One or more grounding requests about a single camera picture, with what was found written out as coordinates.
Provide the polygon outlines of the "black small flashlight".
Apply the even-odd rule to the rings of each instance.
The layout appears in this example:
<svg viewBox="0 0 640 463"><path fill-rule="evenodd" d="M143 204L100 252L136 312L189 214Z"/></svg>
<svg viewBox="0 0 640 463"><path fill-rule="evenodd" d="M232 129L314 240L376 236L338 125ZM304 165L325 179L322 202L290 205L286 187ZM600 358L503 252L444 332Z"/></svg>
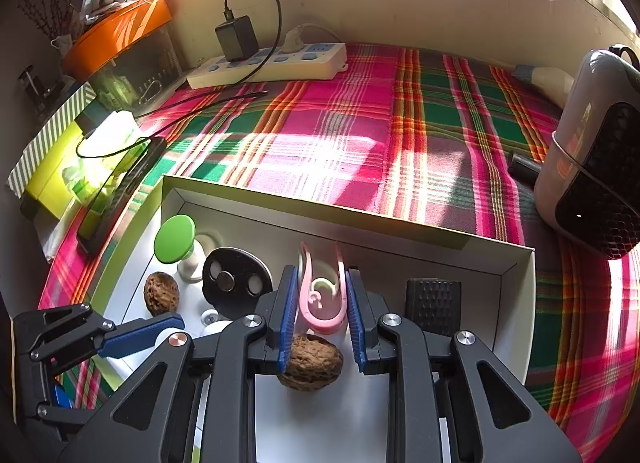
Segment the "black small flashlight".
<svg viewBox="0 0 640 463"><path fill-rule="evenodd" d="M455 335L461 325L461 290L459 281L409 279L404 316L425 332Z"/></svg>

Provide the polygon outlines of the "brown walnut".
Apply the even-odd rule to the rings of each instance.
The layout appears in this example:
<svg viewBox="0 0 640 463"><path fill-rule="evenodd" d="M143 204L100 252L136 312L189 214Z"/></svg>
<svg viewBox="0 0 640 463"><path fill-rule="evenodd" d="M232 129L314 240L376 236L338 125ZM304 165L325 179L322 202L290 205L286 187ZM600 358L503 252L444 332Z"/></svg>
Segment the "brown walnut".
<svg viewBox="0 0 640 463"><path fill-rule="evenodd" d="M153 272L145 280L143 298L146 309L152 316L175 313L180 301L178 284L168 273Z"/></svg>
<svg viewBox="0 0 640 463"><path fill-rule="evenodd" d="M290 359L278 380L295 391L320 391L341 375L344 357L334 344L313 334L295 334Z"/></svg>

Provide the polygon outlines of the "white round cap bottle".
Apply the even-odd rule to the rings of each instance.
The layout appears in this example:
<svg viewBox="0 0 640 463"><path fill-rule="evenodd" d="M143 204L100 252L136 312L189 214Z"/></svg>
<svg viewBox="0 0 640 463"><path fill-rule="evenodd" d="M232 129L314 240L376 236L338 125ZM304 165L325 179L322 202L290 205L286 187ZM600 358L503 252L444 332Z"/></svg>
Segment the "white round cap bottle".
<svg viewBox="0 0 640 463"><path fill-rule="evenodd" d="M215 308L209 308L201 313L201 331L199 337L221 333L231 323L231 320L222 316Z"/></svg>

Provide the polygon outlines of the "pink plastic clip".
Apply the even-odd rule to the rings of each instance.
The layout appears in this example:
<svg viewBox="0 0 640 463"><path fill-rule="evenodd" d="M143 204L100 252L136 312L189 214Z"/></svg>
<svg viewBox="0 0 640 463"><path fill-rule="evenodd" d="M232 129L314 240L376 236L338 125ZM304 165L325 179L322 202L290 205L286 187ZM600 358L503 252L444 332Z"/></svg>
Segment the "pink plastic clip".
<svg viewBox="0 0 640 463"><path fill-rule="evenodd" d="M346 270L342 252L334 244L335 268L314 261L308 246L300 243L297 333L329 336L342 331L347 316Z"/></svg>

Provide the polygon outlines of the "green round-top stand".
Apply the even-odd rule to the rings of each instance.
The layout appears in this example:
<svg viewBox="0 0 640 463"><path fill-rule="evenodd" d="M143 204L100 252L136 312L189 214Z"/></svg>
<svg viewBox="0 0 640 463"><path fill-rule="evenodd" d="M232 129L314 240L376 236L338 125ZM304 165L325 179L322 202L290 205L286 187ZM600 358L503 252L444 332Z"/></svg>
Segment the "green round-top stand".
<svg viewBox="0 0 640 463"><path fill-rule="evenodd" d="M202 280L206 255L196 237L189 215L171 216L160 225L154 239L154 255L165 265L175 264L180 278L189 283Z"/></svg>

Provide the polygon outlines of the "black round disc holder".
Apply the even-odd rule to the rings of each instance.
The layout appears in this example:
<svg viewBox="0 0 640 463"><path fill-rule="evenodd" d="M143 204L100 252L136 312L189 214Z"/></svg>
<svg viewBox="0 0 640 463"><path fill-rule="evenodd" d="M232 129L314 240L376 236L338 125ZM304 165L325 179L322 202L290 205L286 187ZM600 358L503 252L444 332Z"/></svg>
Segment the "black round disc holder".
<svg viewBox="0 0 640 463"><path fill-rule="evenodd" d="M213 249L206 257L202 276L204 298L230 320L254 313L258 299L273 291L266 264L237 247Z"/></svg>

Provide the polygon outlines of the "yellow green box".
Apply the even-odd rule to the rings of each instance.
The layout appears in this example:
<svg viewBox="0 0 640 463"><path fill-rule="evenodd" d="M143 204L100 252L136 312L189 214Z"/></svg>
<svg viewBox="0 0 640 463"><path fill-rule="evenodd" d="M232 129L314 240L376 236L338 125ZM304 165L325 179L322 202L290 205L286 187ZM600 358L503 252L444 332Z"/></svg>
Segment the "yellow green box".
<svg viewBox="0 0 640 463"><path fill-rule="evenodd" d="M76 157L75 149L81 138L81 127L76 122L70 123L44 156L25 189L25 198L34 199L58 220L74 198L63 182L62 167Z"/></svg>

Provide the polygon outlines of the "black smartphone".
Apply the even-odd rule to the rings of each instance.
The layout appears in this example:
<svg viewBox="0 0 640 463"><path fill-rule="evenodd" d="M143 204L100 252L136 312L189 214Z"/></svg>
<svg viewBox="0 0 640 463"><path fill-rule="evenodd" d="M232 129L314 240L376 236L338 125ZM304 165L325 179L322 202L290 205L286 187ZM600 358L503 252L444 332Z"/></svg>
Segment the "black smartphone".
<svg viewBox="0 0 640 463"><path fill-rule="evenodd" d="M153 137L126 151L107 177L76 232L81 249L89 258L96 257L107 241L118 217L137 191L138 186L166 150L163 137Z"/></svg>

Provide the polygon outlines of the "white cardboard box tray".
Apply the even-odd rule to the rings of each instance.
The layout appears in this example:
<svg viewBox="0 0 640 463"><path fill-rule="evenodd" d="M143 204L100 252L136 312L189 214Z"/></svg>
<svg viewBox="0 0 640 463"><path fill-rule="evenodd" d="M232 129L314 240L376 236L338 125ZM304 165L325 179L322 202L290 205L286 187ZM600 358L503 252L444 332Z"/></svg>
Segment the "white cardboard box tray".
<svg viewBox="0 0 640 463"><path fill-rule="evenodd" d="M162 269L153 242L169 217L194 220L207 247L253 254L279 279L309 264L322 290L355 268L364 287L403 313L412 278L457 281L461 325L516 377L529 367L535 323L535 254L526 246L304 200L164 176L117 232L96 277L91 306L116 323L148 316L146 277ZM337 381L303 393L273 376L255 384L256 450L262 462L381 462L386 456L388 379L359 372L346 330L332 336L344 357Z"/></svg>

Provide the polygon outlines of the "tissue pack green white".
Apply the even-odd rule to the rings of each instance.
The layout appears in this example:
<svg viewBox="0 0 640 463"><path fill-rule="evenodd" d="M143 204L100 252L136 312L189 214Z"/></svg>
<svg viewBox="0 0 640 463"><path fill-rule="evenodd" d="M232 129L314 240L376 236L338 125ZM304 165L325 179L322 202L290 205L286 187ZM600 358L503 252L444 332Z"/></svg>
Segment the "tissue pack green white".
<svg viewBox="0 0 640 463"><path fill-rule="evenodd" d="M81 140L76 154L82 160L118 162L142 138L142 131L129 111L114 111Z"/></svg>

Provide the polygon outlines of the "grey black desk fan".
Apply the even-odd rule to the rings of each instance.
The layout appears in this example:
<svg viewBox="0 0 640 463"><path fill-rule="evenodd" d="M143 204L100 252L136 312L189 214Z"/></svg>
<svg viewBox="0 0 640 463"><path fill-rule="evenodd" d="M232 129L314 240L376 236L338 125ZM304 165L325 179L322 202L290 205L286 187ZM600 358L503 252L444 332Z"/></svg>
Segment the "grey black desk fan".
<svg viewBox="0 0 640 463"><path fill-rule="evenodd" d="M608 259L639 244L639 57L588 53L568 93L534 187L551 227Z"/></svg>

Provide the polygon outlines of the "plaid pink green cloth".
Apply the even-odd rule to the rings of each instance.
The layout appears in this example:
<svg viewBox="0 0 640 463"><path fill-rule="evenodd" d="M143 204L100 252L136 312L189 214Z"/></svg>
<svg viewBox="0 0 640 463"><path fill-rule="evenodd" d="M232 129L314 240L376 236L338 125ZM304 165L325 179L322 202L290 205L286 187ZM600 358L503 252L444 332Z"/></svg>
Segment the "plaid pink green cloth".
<svg viewBox="0 0 640 463"><path fill-rule="evenodd" d="M262 100L178 90L141 121L167 140L129 203L193 177L523 244L536 254L528 390L587 462L639 402L639 256L610 261L541 220L508 172L539 161L557 106L503 68L415 48L352 45L329 81L270 83Z"/></svg>

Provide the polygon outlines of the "orange plastic basket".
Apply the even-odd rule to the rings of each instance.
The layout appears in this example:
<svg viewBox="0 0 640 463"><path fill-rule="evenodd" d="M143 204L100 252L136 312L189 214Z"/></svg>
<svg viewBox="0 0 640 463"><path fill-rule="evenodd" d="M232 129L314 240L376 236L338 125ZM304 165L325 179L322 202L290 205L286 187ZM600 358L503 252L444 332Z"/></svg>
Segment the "orange plastic basket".
<svg viewBox="0 0 640 463"><path fill-rule="evenodd" d="M62 58L62 72L78 82L171 20L166 0L137 0L94 24Z"/></svg>

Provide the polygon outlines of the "black charger adapter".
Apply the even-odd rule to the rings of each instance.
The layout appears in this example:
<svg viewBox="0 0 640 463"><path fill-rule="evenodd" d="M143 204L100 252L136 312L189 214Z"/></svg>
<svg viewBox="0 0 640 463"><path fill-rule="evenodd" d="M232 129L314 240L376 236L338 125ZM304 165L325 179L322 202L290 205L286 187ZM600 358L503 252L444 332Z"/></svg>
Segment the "black charger adapter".
<svg viewBox="0 0 640 463"><path fill-rule="evenodd" d="M259 49L249 16L235 18L231 9L224 10L224 22L215 28L222 53L229 62L253 57Z"/></svg>

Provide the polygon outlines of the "white power strip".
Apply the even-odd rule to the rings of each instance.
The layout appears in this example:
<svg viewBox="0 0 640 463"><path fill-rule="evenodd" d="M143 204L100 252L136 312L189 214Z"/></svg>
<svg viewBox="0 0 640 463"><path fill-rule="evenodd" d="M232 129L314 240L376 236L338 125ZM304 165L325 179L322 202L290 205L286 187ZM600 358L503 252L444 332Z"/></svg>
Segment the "white power strip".
<svg viewBox="0 0 640 463"><path fill-rule="evenodd" d="M186 76L192 90L245 82L277 82L295 80L332 80L347 68L347 49L344 43L305 45L295 53L282 52L277 47L269 60L270 48L261 48L253 57L229 62L225 56L207 60Z"/></svg>

